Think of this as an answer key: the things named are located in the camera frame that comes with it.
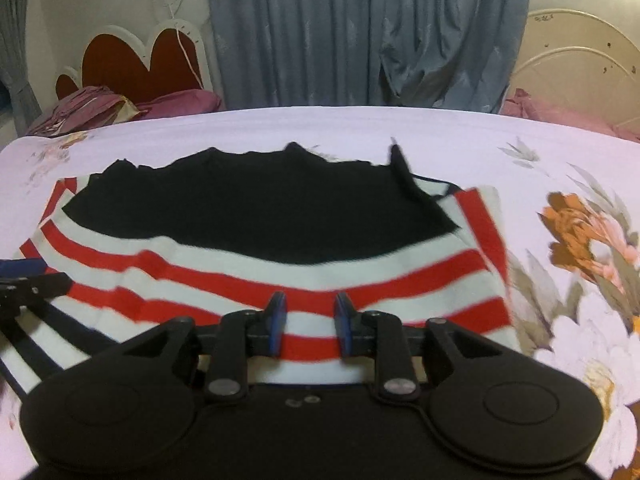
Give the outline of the striped knit children's sweater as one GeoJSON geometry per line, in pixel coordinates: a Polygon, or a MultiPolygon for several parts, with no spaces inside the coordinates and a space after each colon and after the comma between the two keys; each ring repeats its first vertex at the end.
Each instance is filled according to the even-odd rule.
{"type": "Polygon", "coordinates": [[[384,166],[329,162],[297,144],[214,148],[163,168],[114,162],[59,180],[18,251],[72,280],[1,326],[1,375],[19,395],[176,316],[201,326],[262,310],[283,292],[276,365],[261,382],[360,382],[340,358],[334,300],[420,326],[446,318],[518,342],[506,306],[506,248],[493,188],[384,166]]]}

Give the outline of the cream round headboard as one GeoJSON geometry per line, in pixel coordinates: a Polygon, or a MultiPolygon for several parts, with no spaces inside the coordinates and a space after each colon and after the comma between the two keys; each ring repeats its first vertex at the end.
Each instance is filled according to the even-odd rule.
{"type": "Polygon", "coordinates": [[[529,13],[508,93],[639,130],[639,47],[618,28],[582,11],[529,13]]]}

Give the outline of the blue-grey curtain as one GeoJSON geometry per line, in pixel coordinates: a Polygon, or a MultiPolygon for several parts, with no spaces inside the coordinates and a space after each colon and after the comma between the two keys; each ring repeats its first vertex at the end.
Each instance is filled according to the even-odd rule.
{"type": "Polygon", "coordinates": [[[232,108],[391,105],[495,113],[529,0],[208,0],[232,108]]]}

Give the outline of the red heart-shaped headboard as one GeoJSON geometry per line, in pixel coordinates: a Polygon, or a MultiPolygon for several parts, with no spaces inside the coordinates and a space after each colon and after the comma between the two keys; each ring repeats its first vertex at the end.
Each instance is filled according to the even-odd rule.
{"type": "Polygon", "coordinates": [[[116,25],[98,30],[79,65],[60,70],[54,91],[62,100],[85,87],[106,87],[139,104],[178,91],[210,91],[213,84],[200,31],[175,18],[156,25],[145,41],[116,25]]]}

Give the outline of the pink floral bed sheet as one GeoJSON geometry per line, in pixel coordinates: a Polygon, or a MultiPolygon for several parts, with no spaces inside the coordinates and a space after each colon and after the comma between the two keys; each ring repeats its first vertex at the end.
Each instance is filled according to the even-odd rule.
{"type": "Polygon", "coordinates": [[[264,108],[25,136],[1,153],[1,260],[59,180],[126,160],[297,144],[329,162],[493,188],[515,348],[430,318],[413,358],[360,382],[261,382],[176,316],[19,396],[1,375],[1,473],[25,479],[634,479],[639,474],[639,148],[541,122],[383,107],[264,108]]]}

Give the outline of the pink pillow left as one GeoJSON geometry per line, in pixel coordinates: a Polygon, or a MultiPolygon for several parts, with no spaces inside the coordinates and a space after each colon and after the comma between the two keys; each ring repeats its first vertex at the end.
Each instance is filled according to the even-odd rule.
{"type": "Polygon", "coordinates": [[[172,92],[150,102],[134,104],[106,87],[85,87],[59,100],[28,128],[26,136],[55,138],[122,122],[219,112],[224,109],[216,93],[192,89],[172,92]]]}

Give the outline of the pink pillow right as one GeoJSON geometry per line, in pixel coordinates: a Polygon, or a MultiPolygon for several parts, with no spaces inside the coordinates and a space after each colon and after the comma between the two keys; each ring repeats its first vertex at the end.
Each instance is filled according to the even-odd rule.
{"type": "Polygon", "coordinates": [[[589,130],[605,136],[615,136],[631,142],[639,142],[639,135],[629,129],[617,127],[612,122],[572,110],[571,108],[550,104],[536,99],[524,89],[517,88],[513,96],[506,98],[502,104],[500,114],[516,118],[533,120],[534,122],[548,122],[567,127],[589,130]]]}

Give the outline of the pink pillow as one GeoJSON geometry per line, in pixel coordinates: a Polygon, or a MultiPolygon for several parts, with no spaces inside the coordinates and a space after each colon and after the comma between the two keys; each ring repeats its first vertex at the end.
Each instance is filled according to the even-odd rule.
{"type": "Polygon", "coordinates": [[[216,93],[192,89],[172,92],[150,102],[134,104],[106,87],[85,87],[59,100],[28,128],[26,136],[55,138],[122,122],[219,112],[224,109],[216,93]]]}
{"type": "Polygon", "coordinates": [[[639,135],[629,129],[617,127],[612,122],[572,110],[571,108],[550,104],[536,99],[524,89],[517,88],[513,96],[506,98],[502,104],[500,114],[516,118],[533,120],[534,122],[548,122],[567,127],[589,130],[605,136],[615,136],[631,142],[639,142],[639,135]]]}

